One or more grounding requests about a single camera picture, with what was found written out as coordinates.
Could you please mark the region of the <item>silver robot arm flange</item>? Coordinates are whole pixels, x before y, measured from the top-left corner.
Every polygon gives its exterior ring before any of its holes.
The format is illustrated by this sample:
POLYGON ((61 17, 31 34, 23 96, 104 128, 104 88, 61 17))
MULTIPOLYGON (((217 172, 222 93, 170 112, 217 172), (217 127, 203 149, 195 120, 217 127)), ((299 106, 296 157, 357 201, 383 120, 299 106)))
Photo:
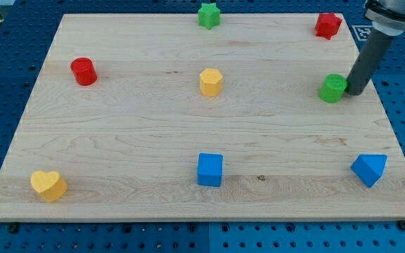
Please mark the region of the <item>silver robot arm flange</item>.
POLYGON ((364 7, 374 25, 405 32, 405 0, 367 0, 364 7))

